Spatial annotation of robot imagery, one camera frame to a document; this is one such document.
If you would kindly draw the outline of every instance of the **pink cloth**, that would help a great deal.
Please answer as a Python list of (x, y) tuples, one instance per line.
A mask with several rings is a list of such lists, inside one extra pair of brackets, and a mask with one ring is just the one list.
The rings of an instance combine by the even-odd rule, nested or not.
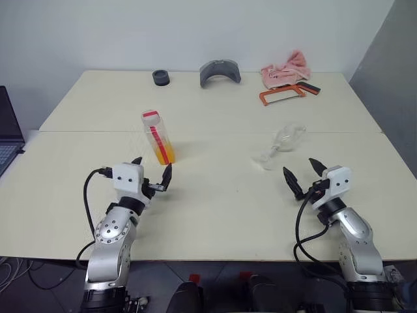
[(262, 80), (266, 88), (294, 85), (298, 80), (310, 78), (310, 69), (300, 50), (294, 50), (285, 64), (271, 64), (261, 69)]

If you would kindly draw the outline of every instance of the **floor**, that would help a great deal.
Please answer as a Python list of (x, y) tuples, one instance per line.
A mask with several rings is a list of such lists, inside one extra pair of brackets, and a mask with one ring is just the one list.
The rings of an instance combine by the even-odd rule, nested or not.
[[(41, 263), (36, 262), (33, 268)], [(399, 270), (407, 279), (417, 276), (415, 261), (400, 263)], [(7, 275), (6, 267), (0, 267), (0, 279)], [(32, 272), (42, 286), (56, 284), (72, 269), (45, 263)], [(239, 312), (242, 309), (241, 272), (253, 272), (268, 276), (294, 303), (300, 301), (324, 303), (327, 312), (343, 312), (345, 301), (342, 292), (332, 283), (306, 278), (295, 263), (278, 262), (133, 262), (128, 291), (132, 297), (149, 296), (148, 313), (165, 312), (169, 300), (182, 281), (190, 274), (199, 274), (204, 288), (208, 312)], [(15, 280), (0, 295), (0, 312), (78, 312), (83, 294), (85, 271), (76, 270), (57, 288), (44, 291), (29, 280), (27, 274)]]

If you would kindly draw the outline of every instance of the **black cable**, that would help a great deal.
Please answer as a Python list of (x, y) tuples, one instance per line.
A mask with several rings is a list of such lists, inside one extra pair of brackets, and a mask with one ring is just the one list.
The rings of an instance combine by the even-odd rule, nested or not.
[(39, 270), (42, 266), (44, 266), (45, 265), (45, 263), (42, 263), (42, 264), (40, 264), (36, 269), (34, 269), (33, 268), (33, 264), (32, 264), (32, 266), (31, 266), (31, 271), (32, 272), (35, 272), (35, 271), (37, 271), (37, 270)]
[(41, 290), (51, 290), (54, 289), (56, 287), (58, 287), (59, 285), (61, 285), (63, 282), (65, 282), (68, 278), (70, 278), (71, 274), (75, 271), (76, 269), (72, 269), (71, 272), (69, 272), (64, 278), (62, 278), (58, 283), (56, 283), (55, 285), (52, 285), (50, 287), (44, 287), (41, 286), (40, 284), (38, 284), (37, 282), (35, 282), (35, 280), (32, 277), (32, 270), (28, 270), (27, 274), (29, 275), (29, 279), (31, 280), (31, 282), (39, 289)]
[(312, 235), (312, 236), (310, 236), (310, 237), (307, 237), (307, 238), (302, 239), (302, 240), (300, 241), (300, 243), (306, 243), (307, 241), (310, 241), (310, 240), (313, 240), (313, 239), (319, 238), (319, 237), (323, 236), (323, 235), (324, 235), (324, 234), (328, 231), (328, 229), (329, 229), (329, 226), (328, 226), (328, 225), (326, 225), (326, 226), (324, 227), (324, 230), (320, 231), (319, 233), (316, 233), (315, 235)]
[(87, 269), (87, 267), (86, 266), (84, 266), (84, 265), (82, 265), (81, 264), (81, 262), (79, 261), (79, 259), (81, 258), (81, 255), (84, 253), (84, 251), (86, 251), (86, 249), (89, 247), (89, 246), (91, 246), (93, 243), (95, 243), (96, 241), (91, 241), (90, 243), (87, 243), (85, 246), (84, 246), (84, 248), (82, 248), (81, 249), (81, 251), (80, 252), (78, 252), (78, 255), (77, 255), (77, 258), (76, 258), (76, 266), (77, 266), (77, 268), (78, 269), (84, 269), (84, 270), (86, 270)]
[(313, 195), (313, 193), (314, 193), (315, 191), (314, 191), (314, 189), (313, 188), (311, 188), (309, 191), (308, 191), (308, 193), (307, 193), (307, 195), (306, 195), (306, 199), (304, 200), (304, 202), (303, 202), (303, 204), (301, 205), (301, 208), (300, 208), (300, 210), (299, 210), (299, 212), (298, 212), (298, 215), (297, 215), (297, 220), (296, 220), (296, 222), (295, 222), (295, 237), (296, 237), (296, 240), (297, 240), (297, 246), (300, 248), (300, 250), (304, 253), (304, 255), (307, 257), (307, 258), (309, 258), (311, 261), (313, 261), (313, 262), (315, 262), (316, 264), (319, 264), (319, 265), (321, 265), (321, 266), (323, 266), (323, 267), (326, 267), (329, 271), (331, 271), (331, 272), (333, 272), (334, 274), (337, 274), (337, 275), (339, 275), (339, 276), (342, 276), (342, 274), (337, 270), (337, 269), (335, 269), (335, 268), (333, 268), (332, 266), (330, 266), (330, 265), (328, 265), (328, 264), (325, 264), (325, 263), (323, 263), (322, 261), (320, 261), (320, 260), (318, 260), (318, 259), (316, 259), (316, 258), (314, 258), (312, 255), (310, 255), (307, 251), (306, 251), (306, 249), (304, 249), (304, 247), (302, 246), (302, 243), (300, 242), (300, 221), (301, 221), (301, 214), (302, 214), (302, 212), (303, 212), (303, 210), (304, 210), (304, 208), (306, 207), (306, 205), (307, 205), (307, 203), (308, 203), (308, 200), (311, 198), (311, 196)]
[(100, 169), (93, 170), (87, 176), (87, 179), (85, 180), (84, 188), (83, 188), (83, 199), (84, 199), (85, 214), (87, 214), (87, 220), (89, 221), (90, 230), (91, 230), (91, 234), (93, 235), (93, 238), (94, 238), (94, 224), (93, 224), (93, 220), (91, 219), (89, 202), (87, 201), (87, 188), (89, 186), (89, 182), (90, 182), (91, 178), (93, 177), (93, 175), (95, 173), (98, 173), (99, 171), (100, 171)]
[[(306, 205), (307, 205), (307, 203), (308, 203), (308, 200), (311, 198), (311, 196), (313, 195), (313, 193), (315, 192), (315, 190), (313, 189), (313, 188), (310, 188), (309, 189), (309, 191), (308, 191), (308, 193), (307, 193), (307, 195), (306, 195), (306, 198), (304, 199), (304, 201), (303, 201), (303, 203), (302, 203), (302, 205), (301, 205), (301, 207), (300, 207), (300, 209), (298, 210), (298, 214), (297, 214), (297, 218), (296, 218), (296, 222), (295, 222), (295, 239), (296, 239), (296, 245), (294, 246), (294, 248), (293, 248), (293, 254), (294, 254), (294, 258), (295, 258), (295, 260), (296, 260), (296, 262), (297, 262), (297, 264), (302, 268), (302, 270), (305, 272), (305, 273), (308, 273), (308, 274), (310, 274), (311, 276), (314, 276), (314, 277), (317, 277), (317, 278), (321, 278), (321, 279), (324, 279), (324, 280), (327, 280), (327, 281), (329, 281), (329, 282), (333, 282), (334, 284), (336, 284), (336, 285), (338, 285), (342, 290), (343, 290), (343, 292), (344, 292), (344, 296), (345, 296), (345, 298), (346, 298), (346, 312), (347, 313), (350, 313), (351, 312), (351, 301), (350, 301), (350, 299), (349, 299), (349, 289), (348, 289), (348, 287), (346, 286), (346, 285), (344, 285), (342, 282), (340, 282), (340, 281), (338, 281), (337, 279), (335, 279), (335, 278), (332, 278), (332, 277), (328, 277), (328, 276), (324, 276), (324, 275), (320, 275), (320, 274), (317, 274), (317, 273), (314, 273), (313, 271), (310, 271), (307, 267), (305, 267), (303, 264), (302, 264), (302, 262), (300, 261), (300, 259), (298, 258), (298, 256), (297, 256), (297, 248), (299, 247), (300, 248), (300, 250), (301, 251), (303, 251), (303, 253), (309, 258), (309, 254), (304, 250), (304, 248), (303, 248), (303, 246), (302, 246), (302, 241), (300, 240), (300, 221), (301, 221), (301, 215), (302, 215), (302, 213), (303, 213), (303, 211), (304, 211), (304, 208), (306, 207)], [(323, 235), (324, 233), (326, 233), (326, 231), (328, 230), (328, 226), (323, 230), (323, 231), (321, 231), (320, 233), (318, 233), (318, 234), (316, 234), (316, 235), (313, 235), (313, 236), (311, 236), (311, 238), (310, 237), (308, 237), (308, 238), (305, 238), (305, 239), (303, 239), (304, 240), (304, 242), (306, 242), (307, 241), (307, 239), (308, 240), (312, 240), (312, 239), (314, 239), (314, 238), (317, 238), (317, 237), (320, 237), (321, 235)], [(319, 261), (319, 260), (317, 260), (317, 259), (315, 259), (315, 258), (313, 258), (313, 257), (311, 257), (311, 258), (309, 258), (309, 259), (311, 259), (312, 261), (314, 261), (314, 260), (316, 260), (316, 261), (314, 261), (314, 262), (316, 262), (316, 263), (319, 263), (319, 264), (322, 264), (322, 265), (327, 265), (327, 264), (324, 264), (323, 262), (321, 262), (321, 261)]]

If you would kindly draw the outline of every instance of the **yellow liquid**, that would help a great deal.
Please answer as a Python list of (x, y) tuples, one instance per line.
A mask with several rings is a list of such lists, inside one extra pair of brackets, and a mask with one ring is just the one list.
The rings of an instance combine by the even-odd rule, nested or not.
[(156, 157), (158, 158), (158, 161), (160, 164), (162, 165), (168, 165), (169, 163), (174, 163), (175, 162), (175, 153), (174, 153), (174, 149), (172, 149), (172, 145), (170, 142), (164, 142), (164, 147), (165, 147), (165, 151), (167, 153), (168, 156), (168, 163), (165, 162), (164, 157), (162, 156), (161, 150), (159, 149), (159, 147), (154, 147), (154, 152)]

